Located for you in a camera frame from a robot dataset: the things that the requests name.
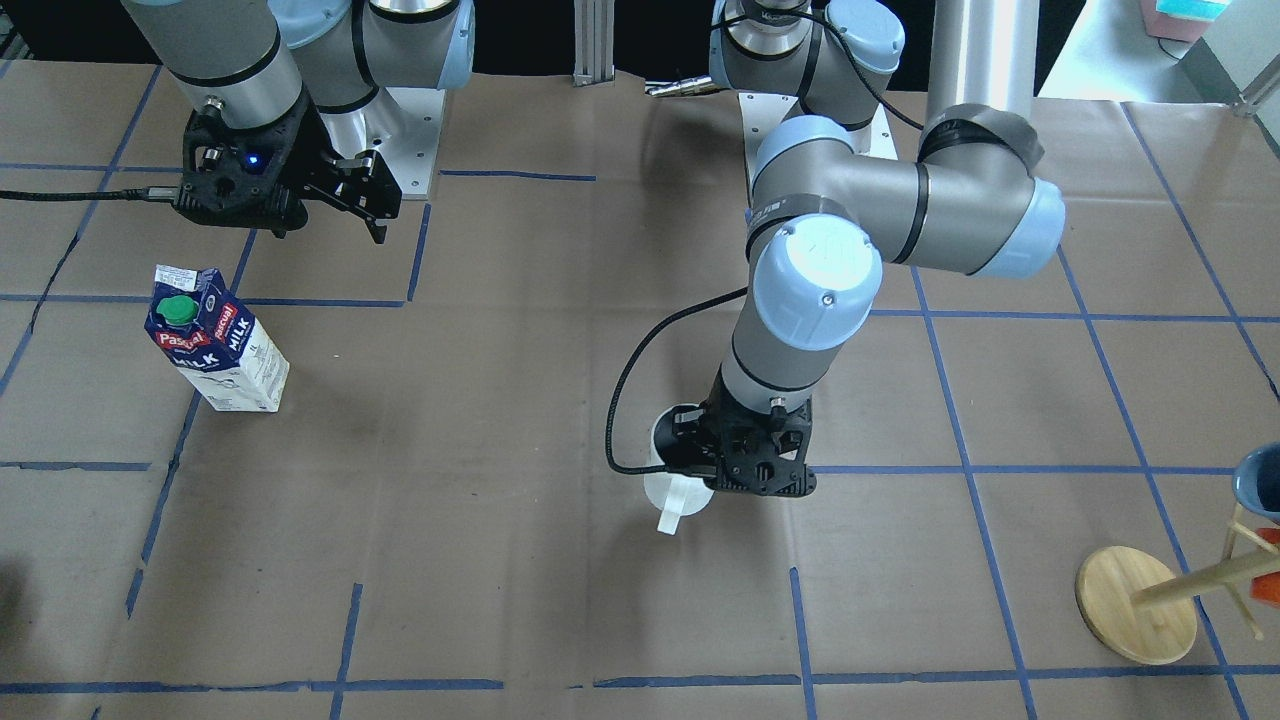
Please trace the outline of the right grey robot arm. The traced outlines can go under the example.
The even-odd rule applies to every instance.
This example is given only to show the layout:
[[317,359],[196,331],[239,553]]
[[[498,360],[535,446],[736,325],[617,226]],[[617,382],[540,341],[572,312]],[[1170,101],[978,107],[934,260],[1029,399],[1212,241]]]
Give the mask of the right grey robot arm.
[[425,120],[394,88],[468,82],[471,1],[128,1],[192,105],[174,209],[201,225],[302,228],[305,204],[397,218]]

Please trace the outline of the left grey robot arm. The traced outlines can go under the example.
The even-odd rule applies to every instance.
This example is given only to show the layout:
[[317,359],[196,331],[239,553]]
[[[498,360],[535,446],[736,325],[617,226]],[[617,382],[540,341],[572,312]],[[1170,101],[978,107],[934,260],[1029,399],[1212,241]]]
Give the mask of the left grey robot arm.
[[649,500],[682,516],[717,492],[801,497],[812,395],[868,318],[883,268],[1025,278],[1056,252],[1060,190],[1036,176],[1039,5],[940,1],[911,160],[855,141],[884,105],[905,31],[878,1],[719,1],[709,68],[792,96],[750,179],[744,306],[707,400],[657,421]]

